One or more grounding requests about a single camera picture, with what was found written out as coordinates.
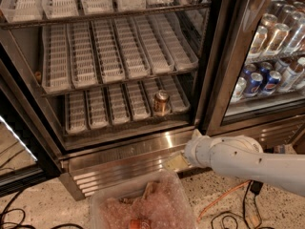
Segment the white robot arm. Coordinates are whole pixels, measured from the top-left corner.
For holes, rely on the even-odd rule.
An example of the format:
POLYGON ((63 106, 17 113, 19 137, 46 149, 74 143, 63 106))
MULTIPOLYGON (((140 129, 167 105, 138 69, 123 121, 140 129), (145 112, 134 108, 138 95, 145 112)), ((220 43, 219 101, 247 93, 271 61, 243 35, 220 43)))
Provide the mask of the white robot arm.
POLYGON ((162 166, 170 171, 211 168, 224 177, 259 181, 305 196, 305 156, 264 153, 255 139, 245 135, 209 137, 194 130, 184 150, 162 166))

